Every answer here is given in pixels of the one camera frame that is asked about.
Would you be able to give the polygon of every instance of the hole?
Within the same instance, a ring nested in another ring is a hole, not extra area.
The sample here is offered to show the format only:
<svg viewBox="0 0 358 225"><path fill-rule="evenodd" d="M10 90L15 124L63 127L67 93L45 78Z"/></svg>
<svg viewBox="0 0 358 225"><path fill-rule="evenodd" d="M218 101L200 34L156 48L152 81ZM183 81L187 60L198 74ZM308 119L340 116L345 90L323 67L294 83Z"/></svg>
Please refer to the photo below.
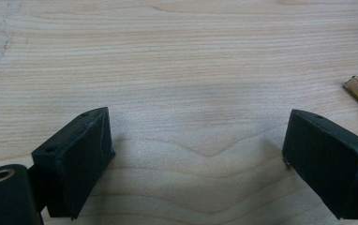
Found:
<svg viewBox="0 0 358 225"><path fill-rule="evenodd" d="M47 152L47 153L52 153L54 151L56 151L55 147L48 147L47 149L45 149L45 152Z"/></svg>
<svg viewBox="0 0 358 225"><path fill-rule="evenodd" d="M9 177L11 177L15 173L12 169L4 169L0 171L0 182L7 180Z"/></svg>

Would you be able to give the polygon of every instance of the wooden table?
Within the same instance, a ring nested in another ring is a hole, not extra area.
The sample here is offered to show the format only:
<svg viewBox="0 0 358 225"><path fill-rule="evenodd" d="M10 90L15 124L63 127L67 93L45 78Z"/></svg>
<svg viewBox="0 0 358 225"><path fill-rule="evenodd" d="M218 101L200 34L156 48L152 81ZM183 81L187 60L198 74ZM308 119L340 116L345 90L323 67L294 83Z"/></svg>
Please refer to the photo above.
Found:
<svg viewBox="0 0 358 225"><path fill-rule="evenodd" d="M0 166L110 109L117 153L77 221L358 224L287 170L291 109L358 134L358 0L0 0Z"/></svg>

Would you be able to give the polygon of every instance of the light wood surface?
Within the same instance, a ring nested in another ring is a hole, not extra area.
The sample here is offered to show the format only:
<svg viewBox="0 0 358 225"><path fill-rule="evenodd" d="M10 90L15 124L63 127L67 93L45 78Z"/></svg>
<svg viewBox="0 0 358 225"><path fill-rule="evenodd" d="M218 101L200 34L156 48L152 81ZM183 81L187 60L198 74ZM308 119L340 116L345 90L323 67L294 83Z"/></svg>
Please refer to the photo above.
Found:
<svg viewBox="0 0 358 225"><path fill-rule="evenodd" d="M0 166L110 109L117 153L76 221L336 220L281 159L291 109L358 134L358 0L0 0Z"/></svg>

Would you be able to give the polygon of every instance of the cylindrical hole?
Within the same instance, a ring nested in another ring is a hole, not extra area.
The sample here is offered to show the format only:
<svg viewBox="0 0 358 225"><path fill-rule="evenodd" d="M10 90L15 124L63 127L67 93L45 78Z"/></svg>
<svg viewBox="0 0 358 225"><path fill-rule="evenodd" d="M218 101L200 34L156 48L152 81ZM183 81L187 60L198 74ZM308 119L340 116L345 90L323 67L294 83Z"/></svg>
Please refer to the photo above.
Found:
<svg viewBox="0 0 358 225"><path fill-rule="evenodd" d="M55 147L48 147L47 149L45 149L45 152L47 152L47 153L52 153L54 151L56 151Z"/></svg>
<svg viewBox="0 0 358 225"><path fill-rule="evenodd" d="M0 171L0 182L7 180L9 177L11 177L15 173L12 169L3 169Z"/></svg>

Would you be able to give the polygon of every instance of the black plastic piece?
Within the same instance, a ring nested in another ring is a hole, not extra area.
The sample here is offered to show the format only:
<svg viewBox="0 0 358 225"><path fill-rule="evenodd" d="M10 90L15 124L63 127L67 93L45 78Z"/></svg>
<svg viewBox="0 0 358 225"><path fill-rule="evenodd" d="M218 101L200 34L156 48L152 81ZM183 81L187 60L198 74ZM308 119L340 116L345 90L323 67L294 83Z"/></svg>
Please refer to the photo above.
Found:
<svg viewBox="0 0 358 225"><path fill-rule="evenodd" d="M292 110L283 157L337 218L358 219L358 136L324 117Z"/></svg>
<svg viewBox="0 0 358 225"><path fill-rule="evenodd" d="M0 224L42 224L45 206L53 218L77 218L114 156L108 108L77 116L32 153L29 170L0 168L14 171L0 181Z"/></svg>
<svg viewBox="0 0 358 225"><path fill-rule="evenodd" d="M22 165L0 167L0 224L42 224L27 169Z"/></svg>
<svg viewBox="0 0 358 225"><path fill-rule="evenodd" d="M47 178L50 216L77 218L114 155L107 108L77 116L37 148L34 167Z"/></svg>

